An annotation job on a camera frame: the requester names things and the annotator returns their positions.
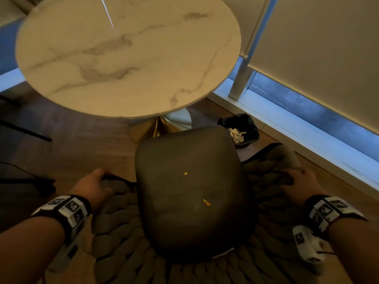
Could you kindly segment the person's right hand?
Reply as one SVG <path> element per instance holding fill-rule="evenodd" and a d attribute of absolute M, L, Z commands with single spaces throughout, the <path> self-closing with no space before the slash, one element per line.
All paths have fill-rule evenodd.
<path fill-rule="evenodd" d="M 281 172 L 292 179 L 292 185 L 281 185 L 281 188 L 294 204 L 303 206 L 311 196 L 327 195 L 327 192 L 319 185 L 312 171 L 303 168 L 285 168 Z"/>

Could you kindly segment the person's left hand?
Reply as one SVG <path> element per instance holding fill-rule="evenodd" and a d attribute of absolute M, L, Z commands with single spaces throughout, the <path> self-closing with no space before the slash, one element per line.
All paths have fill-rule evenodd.
<path fill-rule="evenodd" d="M 69 191 L 69 195 L 80 196 L 88 200 L 92 212 L 97 211 L 111 196 L 95 196 L 90 187 L 90 174 L 80 179 L 75 186 Z"/>

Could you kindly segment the grey chair with braided backrest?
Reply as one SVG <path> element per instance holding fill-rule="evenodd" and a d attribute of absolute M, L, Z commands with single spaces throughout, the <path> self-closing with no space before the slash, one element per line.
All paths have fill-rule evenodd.
<path fill-rule="evenodd" d="M 116 195 L 92 218 L 97 284 L 319 284 L 322 265 L 297 251 L 303 217 L 282 168 L 301 168 L 285 145 L 241 162 L 218 126 L 145 140 L 136 182 L 104 177 Z"/>

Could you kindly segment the person's right forearm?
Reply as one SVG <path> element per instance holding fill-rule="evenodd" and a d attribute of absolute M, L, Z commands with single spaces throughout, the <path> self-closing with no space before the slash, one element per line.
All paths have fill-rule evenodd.
<path fill-rule="evenodd" d="M 379 284 L 379 230 L 362 219 L 329 224 L 329 243 L 353 284 Z"/>

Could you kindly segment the person's left forearm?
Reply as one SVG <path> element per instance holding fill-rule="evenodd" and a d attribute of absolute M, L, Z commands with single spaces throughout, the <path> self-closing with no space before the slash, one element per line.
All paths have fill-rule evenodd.
<path fill-rule="evenodd" d="M 61 224 L 48 217 L 0 233 L 0 284 L 37 284 L 64 241 Z"/>

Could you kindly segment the white window sill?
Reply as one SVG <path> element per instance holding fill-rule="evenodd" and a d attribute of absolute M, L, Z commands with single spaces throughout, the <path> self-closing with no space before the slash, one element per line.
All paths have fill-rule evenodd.
<path fill-rule="evenodd" d="M 262 132 L 379 201 L 379 162 L 250 90 L 232 99 L 232 85 L 226 79 L 207 98 L 233 114 L 249 114 Z"/>

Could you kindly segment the black trash bin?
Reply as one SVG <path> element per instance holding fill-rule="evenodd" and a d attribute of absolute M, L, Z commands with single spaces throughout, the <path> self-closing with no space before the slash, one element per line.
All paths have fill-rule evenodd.
<path fill-rule="evenodd" d="M 236 149 L 247 148 L 250 144 L 260 139 L 259 130 L 249 114 L 236 114 L 228 118 L 220 118 L 217 121 L 217 125 L 222 126 L 226 130 L 228 128 L 238 128 L 239 131 L 246 132 L 244 136 L 245 142 L 238 145 L 234 144 Z"/>

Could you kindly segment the white paper scraps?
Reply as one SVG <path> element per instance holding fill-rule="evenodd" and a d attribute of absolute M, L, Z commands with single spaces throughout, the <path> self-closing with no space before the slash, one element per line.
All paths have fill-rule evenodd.
<path fill-rule="evenodd" d="M 235 145 L 242 144 L 245 142 L 244 136 L 246 132 L 241 132 L 238 128 L 228 128 L 229 134 Z"/>

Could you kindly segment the gold table base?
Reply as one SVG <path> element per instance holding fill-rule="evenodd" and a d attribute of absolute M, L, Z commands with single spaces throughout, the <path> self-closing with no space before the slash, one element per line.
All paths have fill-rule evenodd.
<path fill-rule="evenodd" d="M 192 129 L 192 119 L 186 108 L 158 117 L 129 121 L 130 137 L 138 144 L 149 138 L 189 129 Z"/>

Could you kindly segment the black metal furniture legs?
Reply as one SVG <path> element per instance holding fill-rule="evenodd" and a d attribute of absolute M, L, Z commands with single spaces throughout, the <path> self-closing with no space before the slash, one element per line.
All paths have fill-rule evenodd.
<path fill-rule="evenodd" d="M 13 106 L 16 106 L 16 107 L 21 107 L 21 103 L 17 100 L 12 100 L 10 98 L 7 98 L 3 95 L 0 94 L 0 100 L 1 101 L 5 101 Z M 15 131 L 18 131 L 18 132 L 21 132 L 23 134 L 27 134 L 27 135 L 30 135 L 32 137 L 36 137 L 36 138 L 39 138 L 39 139 L 42 139 L 44 141 L 47 141 L 47 142 L 52 142 L 53 140 L 49 137 L 46 137 L 44 135 L 41 135 L 41 134 L 38 134 L 38 133 L 35 133 L 31 130 L 28 130 L 28 129 L 25 129 L 25 128 L 22 128 L 22 127 L 19 127 L 17 125 L 14 125 L 12 123 L 9 123 L 7 121 L 4 121 L 4 120 L 0 120 L 0 126 L 2 127 L 6 127 L 6 128 L 9 128 L 9 129 L 12 129 L 12 130 L 15 130 Z"/>

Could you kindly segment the wide beige roller blind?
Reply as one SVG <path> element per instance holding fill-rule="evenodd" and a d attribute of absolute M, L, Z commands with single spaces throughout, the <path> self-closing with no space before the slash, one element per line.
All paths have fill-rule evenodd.
<path fill-rule="evenodd" d="M 379 0 L 277 0 L 250 65 L 379 135 Z"/>

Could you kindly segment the narrow beige roller blind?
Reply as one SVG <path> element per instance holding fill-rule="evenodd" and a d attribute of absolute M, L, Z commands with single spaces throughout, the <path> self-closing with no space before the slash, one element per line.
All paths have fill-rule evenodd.
<path fill-rule="evenodd" d="M 253 37 L 271 0 L 222 0 L 236 17 L 241 32 L 240 56 L 247 57 Z"/>

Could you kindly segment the silver window frame post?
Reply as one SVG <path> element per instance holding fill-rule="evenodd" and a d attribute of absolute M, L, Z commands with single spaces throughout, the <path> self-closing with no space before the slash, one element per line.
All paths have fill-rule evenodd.
<path fill-rule="evenodd" d="M 256 71 L 249 67 L 249 64 L 277 1 L 278 0 L 264 0 L 263 7 L 259 13 L 248 46 L 244 52 L 243 60 L 229 92 L 229 97 L 235 101 L 239 101 L 240 97 L 246 92 L 246 90 L 248 90 L 248 87 L 256 74 Z"/>

